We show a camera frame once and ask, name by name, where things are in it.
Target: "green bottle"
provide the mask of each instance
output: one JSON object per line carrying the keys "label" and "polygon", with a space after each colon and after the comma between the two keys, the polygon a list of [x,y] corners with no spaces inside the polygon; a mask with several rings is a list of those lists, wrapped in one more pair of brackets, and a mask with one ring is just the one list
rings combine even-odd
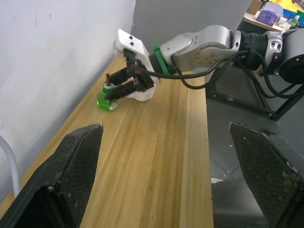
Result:
{"label": "green bottle", "polygon": [[113,110],[117,107],[117,100],[105,100],[105,95],[114,88],[114,84],[110,83],[110,75],[106,74],[107,76],[107,82],[104,84],[103,89],[98,93],[97,96],[97,106],[105,109],[105,110]]}

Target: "yellow object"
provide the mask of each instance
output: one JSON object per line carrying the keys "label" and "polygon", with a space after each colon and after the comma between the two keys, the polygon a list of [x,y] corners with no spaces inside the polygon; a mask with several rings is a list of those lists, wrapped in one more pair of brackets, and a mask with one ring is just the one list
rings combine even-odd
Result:
{"label": "yellow object", "polygon": [[291,10],[296,12],[297,10],[304,12],[301,7],[298,7],[296,4],[292,3],[292,0],[270,0],[271,2],[279,3],[284,9]]}
{"label": "yellow object", "polygon": [[[125,67],[118,57],[110,74]],[[205,90],[162,80],[149,101],[119,100],[115,112],[96,107],[105,74],[68,117],[20,180],[71,131],[103,123],[95,182],[81,228],[213,228]],[[204,77],[189,83],[201,85]],[[0,217],[13,202],[0,205]]]}

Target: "wooden table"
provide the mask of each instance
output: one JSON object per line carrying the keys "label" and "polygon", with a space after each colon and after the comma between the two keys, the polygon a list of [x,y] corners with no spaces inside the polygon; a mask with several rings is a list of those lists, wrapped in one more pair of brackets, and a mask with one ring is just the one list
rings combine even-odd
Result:
{"label": "wooden table", "polygon": [[244,22],[247,22],[247,23],[250,23],[250,24],[253,24],[255,26],[258,26],[258,27],[261,27],[261,28],[264,28],[266,30],[269,30],[269,31],[284,31],[285,29],[280,27],[280,26],[277,26],[277,25],[273,25],[273,26],[269,26],[267,24],[264,24],[260,21],[257,21],[256,18],[258,17],[260,11],[258,11],[256,13],[256,15],[252,15],[252,14],[249,14],[249,13],[245,13],[244,14],[244,17],[243,17],[243,21]]}
{"label": "wooden table", "polygon": [[[118,57],[106,72],[123,67]],[[162,80],[153,99],[124,98],[115,110],[104,111],[96,106],[104,81],[105,73],[21,178],[21,187],[67,133],[103,123],[95,183],[81,227],[213,227],[205,91]],[[1,217],[12,201],[10,193],[0,205]]]}

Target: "purple box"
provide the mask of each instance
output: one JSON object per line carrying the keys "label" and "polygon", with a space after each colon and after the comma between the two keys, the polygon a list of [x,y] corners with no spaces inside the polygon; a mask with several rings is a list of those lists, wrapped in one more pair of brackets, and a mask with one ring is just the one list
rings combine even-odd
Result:
{"label": "purple box", "polygon": [[279,16],[276,13],[269,10],[262,10],[256,20],[273,26],[278,18]]}

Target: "gray wall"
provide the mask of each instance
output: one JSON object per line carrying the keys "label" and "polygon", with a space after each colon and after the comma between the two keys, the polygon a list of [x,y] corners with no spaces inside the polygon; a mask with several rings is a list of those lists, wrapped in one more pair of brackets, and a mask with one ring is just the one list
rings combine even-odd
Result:
{"label": "gray wall", "polygon": [[237,29],[251,0],[136,0],[132,34],[152,51],[183,32],[208,25]]}
{"label": "gray wall", "polygon": [[[131,30],[135,0],[0,1],[0,135],[20,176],[114,56]],[[0,148],[0,201],[11,190]]]}

